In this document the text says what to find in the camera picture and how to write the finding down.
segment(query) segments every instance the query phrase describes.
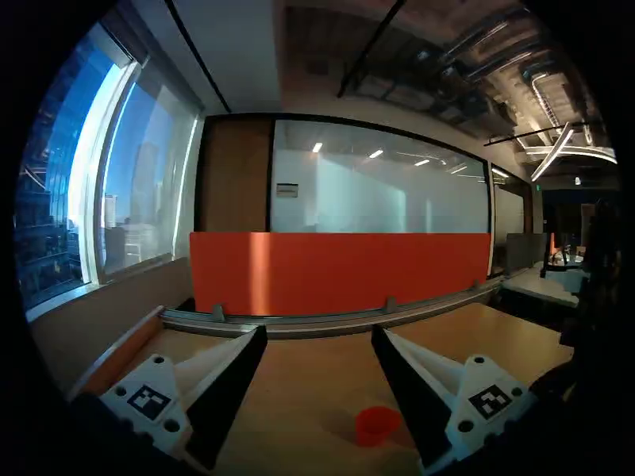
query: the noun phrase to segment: window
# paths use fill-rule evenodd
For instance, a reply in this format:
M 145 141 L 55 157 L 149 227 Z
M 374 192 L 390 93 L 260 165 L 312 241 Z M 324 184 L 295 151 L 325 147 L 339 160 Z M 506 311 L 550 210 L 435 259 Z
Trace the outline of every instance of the window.
M 487 233 L 486 170 L 477 159 L 396 134 L 277 121 L 271 230 Z
M 153 60 L 117 44 L 96 25 L 33 122 L 13 219 L 27 309 L 171 257 L 197 102 L 177 95 Z
M 171 254 L 194 120 L 146 65 L 125 100 L 106 163 L 100 236 L 106 274 Z
M 71 176 L 86 161 L 81 142 L 91 126 L 87 117 L 119 71 L 89 35 L 60 68 L 40 105 L 22 157 L 14 215 L 26 308 L 89 280 L 80 263 L 78 190 Z

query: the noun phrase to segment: frosted glass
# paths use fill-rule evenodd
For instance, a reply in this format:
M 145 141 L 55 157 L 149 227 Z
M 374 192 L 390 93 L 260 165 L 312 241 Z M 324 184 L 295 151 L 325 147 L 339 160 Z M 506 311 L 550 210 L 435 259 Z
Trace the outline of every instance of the frosted glass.
M 320 152 L 312 152 L 315 142 L 324 144 Z M 488 230 L 478 160 L 395 134 L 304 121 L 278 121 L 274 149 L 273 232 Z M 416 167 L 422 157 L 429 162 Z M 298 196 L 279 197 L 278 183 L 297 184 Z

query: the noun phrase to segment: table surface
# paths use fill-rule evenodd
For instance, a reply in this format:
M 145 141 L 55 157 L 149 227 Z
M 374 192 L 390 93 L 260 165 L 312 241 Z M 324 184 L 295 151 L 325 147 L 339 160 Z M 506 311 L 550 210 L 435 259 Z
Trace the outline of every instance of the table surface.
M 513 278 L 506 279 L 502 282 L 502 287 L 557 304 L 576 307 L 579 299 L 566 291 L 563 283 L 564 275 L 566 273 L 576 273 L 576 270 L 562 271 L 560 273 L 548 271 L 547 278 L 541 278 L 541 268 L 542 265 L 532 267 L 515 275 Z
M 461 363 L 489 355 L 525 384 L 572 355 L 558 333 L 481 304 L 391 330 Z M 177 363 L 224 341 L 164 329 L 128 370 L 153 353 Z M 370 333 L 270 340 L 214 474 L 418 474 L 404 424 L 380 447 L 355 445 L 355 415 L 373 405 L 398 409 Z

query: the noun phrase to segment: glass partition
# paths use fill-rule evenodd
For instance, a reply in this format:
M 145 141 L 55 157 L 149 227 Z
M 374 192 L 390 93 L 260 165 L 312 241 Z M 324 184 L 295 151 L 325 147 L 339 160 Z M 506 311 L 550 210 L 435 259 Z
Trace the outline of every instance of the glass partition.
M 495 204 L 494 254 L 492 255 L 491 275 L 496 276 L 509 267 L 506 264 L 507 235 L 510 233 L 531 233 L 533 213 L 531 186 L 500 167 L 492 167 L 491 170 Z
M 487 165 L 351 125 L 277 121 L 273 232 L 486 233 Z

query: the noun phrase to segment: wooden wall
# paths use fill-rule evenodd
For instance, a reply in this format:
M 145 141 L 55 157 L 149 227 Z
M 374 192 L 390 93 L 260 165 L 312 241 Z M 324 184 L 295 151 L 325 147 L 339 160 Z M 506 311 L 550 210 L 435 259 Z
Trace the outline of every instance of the wooden wall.
M 196 231 L 267 231 L 273 127 L 267 118 L 207 118 L 198 166 Z

